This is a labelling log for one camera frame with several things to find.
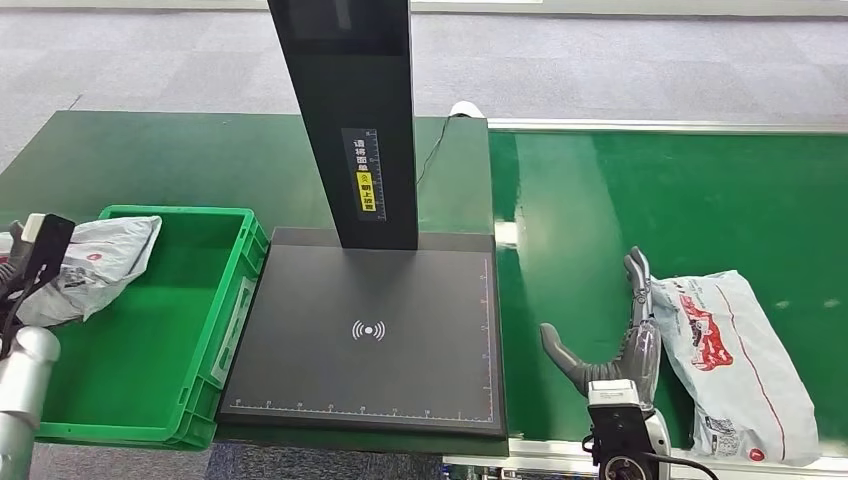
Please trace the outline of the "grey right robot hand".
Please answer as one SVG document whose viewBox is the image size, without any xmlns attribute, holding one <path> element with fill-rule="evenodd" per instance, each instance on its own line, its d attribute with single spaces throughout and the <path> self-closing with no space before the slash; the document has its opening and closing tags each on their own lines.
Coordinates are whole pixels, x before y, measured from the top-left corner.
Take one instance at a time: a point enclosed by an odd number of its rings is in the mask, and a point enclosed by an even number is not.
<svg viewBox="0 0 848 480">
<path fill-rule="evenodd" d="M 662 339 L 655 320 L 650 263 L 644 252 L 632 247 L 623 260 L 631 284 L 631 314 L 618 353 L 604 363 L 587 363 L 561 342 L 556 328 L 539 326 L 543 350 L 578 392 L 588 395 L 593 381 L 628 379 L 634 382 L 640 407 L 654 409 L 661 360 Z"/>
</svg>

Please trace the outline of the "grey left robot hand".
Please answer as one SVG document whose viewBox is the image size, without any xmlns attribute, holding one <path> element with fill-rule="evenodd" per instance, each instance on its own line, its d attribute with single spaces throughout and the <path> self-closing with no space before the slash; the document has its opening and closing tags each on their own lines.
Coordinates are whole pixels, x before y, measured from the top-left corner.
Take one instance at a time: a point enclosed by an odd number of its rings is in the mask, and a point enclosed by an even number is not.
<svg viewBox="0 0 848 480">
<path fill-rule="evenodd" d="M 15 220 L 1 232 L 1 299 L 14 292 L 20 283 L 20 264 L 26 250 L 23 231 L 24 225 Z"/>
</svg>

